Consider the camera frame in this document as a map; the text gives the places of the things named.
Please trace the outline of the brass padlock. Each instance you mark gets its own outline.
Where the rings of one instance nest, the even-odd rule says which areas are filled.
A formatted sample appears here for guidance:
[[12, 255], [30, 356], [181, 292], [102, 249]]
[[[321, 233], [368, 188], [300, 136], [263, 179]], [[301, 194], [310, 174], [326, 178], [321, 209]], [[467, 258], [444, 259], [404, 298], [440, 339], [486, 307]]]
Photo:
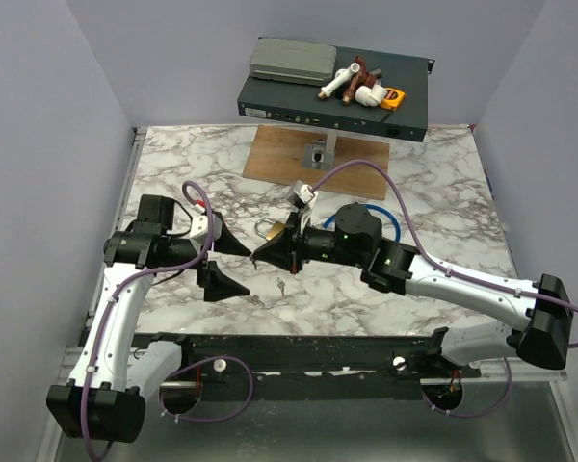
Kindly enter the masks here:
[[270, 218], [261, 218], [254, 224], [255, 233], [264, 238], [266, 241], [270, 241], [284, 229], [284, 223], [277, 220], [272, 220]]

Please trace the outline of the blue cable lock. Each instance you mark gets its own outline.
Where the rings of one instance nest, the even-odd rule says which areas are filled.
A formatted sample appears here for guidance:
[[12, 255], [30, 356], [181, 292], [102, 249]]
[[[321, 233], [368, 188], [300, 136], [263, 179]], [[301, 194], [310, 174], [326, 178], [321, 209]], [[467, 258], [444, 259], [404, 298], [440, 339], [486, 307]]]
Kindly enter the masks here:
[[[382, 206], [375, 205], [375, 204], [362, 203], [362, 206], [365, 207], [366, 209], [370, 210], [370, 211], [375, 211], [375, 212], [387, 217], [390, 220], [390, 222], [393, 225], [394, 230], [395, 230], [394, 241], [397, 243], [400, 241], [400, 239], [402, 237], [402, 230], [401, 230], [400, 222], [396, 219], [396, 217], [391, 212], [389, 212], [388, 210], [386, 210]], [[329, 217], [323, 223], [323, 228], [327, 229], [330, 225], [332, 225], [334, 223], [334, 221], [335, 221], [335, 216]]]

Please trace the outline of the dark blue network switch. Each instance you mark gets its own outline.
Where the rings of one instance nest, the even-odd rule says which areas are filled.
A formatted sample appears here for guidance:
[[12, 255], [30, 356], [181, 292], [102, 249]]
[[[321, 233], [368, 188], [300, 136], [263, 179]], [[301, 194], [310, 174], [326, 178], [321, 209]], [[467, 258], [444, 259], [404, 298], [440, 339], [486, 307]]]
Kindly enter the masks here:
[[[428, 77], [433, 62], [413, 57], [333, 45], [337, 49], [332, 77], [319, 87], [282, 83], [250, 77], [237, 98], [240, 115], [261, 119], [289, 121], [302, 125], [356, 132], [366, 135], [421, 141], [428, 128]], [[396, 111], [380, 106], [365, 107], [355, 100], [342, 103], [348, 83], [326, 100], [318, 93], [337, 70], [348, 67], [357, 55], [363, 57], [367, 70], [380, 68], [382, 78], [376, 84], [404, 91], [406, 98]]]

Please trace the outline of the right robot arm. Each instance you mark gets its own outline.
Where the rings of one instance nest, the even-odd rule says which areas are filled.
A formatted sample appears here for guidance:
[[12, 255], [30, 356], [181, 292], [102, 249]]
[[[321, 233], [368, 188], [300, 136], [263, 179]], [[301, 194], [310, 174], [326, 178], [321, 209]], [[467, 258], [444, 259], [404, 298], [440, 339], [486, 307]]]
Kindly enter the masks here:
[[301, 220], [300, 213], [291, 213], [252, 260], [292, 274], [310, 261], [355, 267], [375, 291], [442, 300], [491, 318], [472, 327], [436, 330], [434, 345], [423, 356], [430, 374], [443, 377], [457, 366], [503, 357], [546, 370], [565, 368], [573, 315], [559, 278], [545, 274], [532, 282], [474, 270], [461, 278], [448, 263], [384, 237], [381, 220], [357, 203], [341, 207], [331, 229], [302, 226]]

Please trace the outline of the white pvc elbow fitting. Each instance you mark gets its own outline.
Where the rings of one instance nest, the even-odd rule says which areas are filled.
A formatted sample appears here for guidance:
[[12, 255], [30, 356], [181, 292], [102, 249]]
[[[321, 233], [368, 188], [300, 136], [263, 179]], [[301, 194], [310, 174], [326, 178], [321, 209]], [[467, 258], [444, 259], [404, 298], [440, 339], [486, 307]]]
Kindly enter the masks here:
[[355, 101], [365, 107], [378, 107], [387, 94], [388, 90], [381, 85], [362, 85], [355, 91]]

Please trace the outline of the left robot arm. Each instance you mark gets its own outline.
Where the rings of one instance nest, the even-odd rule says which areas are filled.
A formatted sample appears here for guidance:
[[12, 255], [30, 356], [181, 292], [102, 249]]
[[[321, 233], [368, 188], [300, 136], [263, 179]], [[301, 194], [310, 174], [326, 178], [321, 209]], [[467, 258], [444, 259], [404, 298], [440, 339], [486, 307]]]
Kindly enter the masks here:
[[166, 376], [187, 378], [193, 354], [178, 342], [155, 341], [134, 367], [128, 365], [137, 321], [157, 275], [194, 270], [206, 302], [249, 295], [209, 260], [209, 251], [249, 256], [207, 200], [194, 201], [190, 227], [172, 233], [176, 200], [142, 195], [136, 218], [103, 247], [103, 284], [81, 355], [66, 384], [53, 385], [46, 405], [70, 438], [132, 443], [146, 403]]

